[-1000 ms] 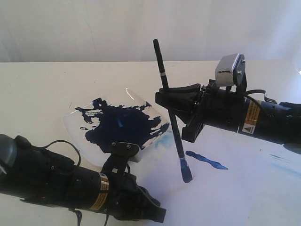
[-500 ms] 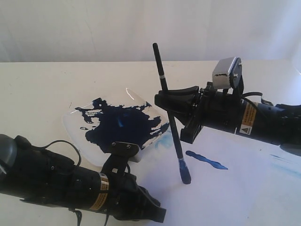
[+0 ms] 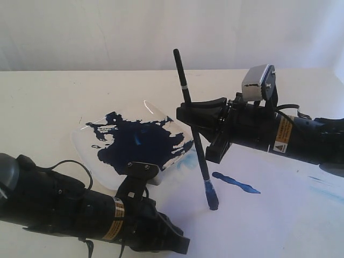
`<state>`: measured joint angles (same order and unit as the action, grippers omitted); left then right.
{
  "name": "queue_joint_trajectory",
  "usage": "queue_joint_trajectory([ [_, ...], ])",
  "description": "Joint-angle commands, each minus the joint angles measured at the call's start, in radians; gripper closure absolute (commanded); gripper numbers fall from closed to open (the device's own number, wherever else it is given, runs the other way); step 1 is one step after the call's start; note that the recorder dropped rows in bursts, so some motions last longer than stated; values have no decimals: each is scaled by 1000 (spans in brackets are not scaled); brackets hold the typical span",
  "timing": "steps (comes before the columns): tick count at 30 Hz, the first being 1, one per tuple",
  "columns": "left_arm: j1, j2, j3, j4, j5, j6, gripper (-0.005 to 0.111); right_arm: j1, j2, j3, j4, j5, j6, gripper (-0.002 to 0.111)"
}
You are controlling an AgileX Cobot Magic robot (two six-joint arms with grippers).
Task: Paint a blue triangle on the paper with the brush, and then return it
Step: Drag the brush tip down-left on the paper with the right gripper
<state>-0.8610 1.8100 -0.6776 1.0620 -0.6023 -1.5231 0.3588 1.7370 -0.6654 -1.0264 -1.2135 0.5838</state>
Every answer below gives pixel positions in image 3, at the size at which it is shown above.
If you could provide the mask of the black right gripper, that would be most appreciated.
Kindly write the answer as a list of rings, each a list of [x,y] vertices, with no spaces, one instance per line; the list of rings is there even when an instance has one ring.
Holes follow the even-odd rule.
[[[181,103],[176,118],[199,132],[207,141],[205,158],[220,163],[231,144],[271,153],[275,143],[278,95],[273,93],[264,106],[249,104],[237,93],[228,101],[221,97],[206,102]]]

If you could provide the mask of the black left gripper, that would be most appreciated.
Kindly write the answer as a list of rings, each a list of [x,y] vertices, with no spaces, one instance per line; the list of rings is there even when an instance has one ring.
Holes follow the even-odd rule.
[[[114,221],[107,241],[132,249],[160,249],[187,254],[190,239],[170,219],[156,209],[156,201],[141,197],[115,198]]]

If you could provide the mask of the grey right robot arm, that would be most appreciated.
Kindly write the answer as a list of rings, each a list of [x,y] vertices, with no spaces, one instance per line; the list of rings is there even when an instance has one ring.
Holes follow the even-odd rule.
[[[315,164],[328,173],[343,172],[343,120],[302,113],[288,117],[277,101],[272,96],[264,106],[249,104],[237,93],[232,101],[181,103],[176,117],[210,143],[205,158],[214,163],[236,144]]]

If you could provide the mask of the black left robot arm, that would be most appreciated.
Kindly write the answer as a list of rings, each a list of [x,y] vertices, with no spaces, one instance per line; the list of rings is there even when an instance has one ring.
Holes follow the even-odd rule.
[[[1,220],[30,232],[76,237],[93,250],[94,240],[136,252],[186,254],[190,240],[149,197],[154,164],[130,162],[114,196],[55,171],[29,157],[1,154]]]

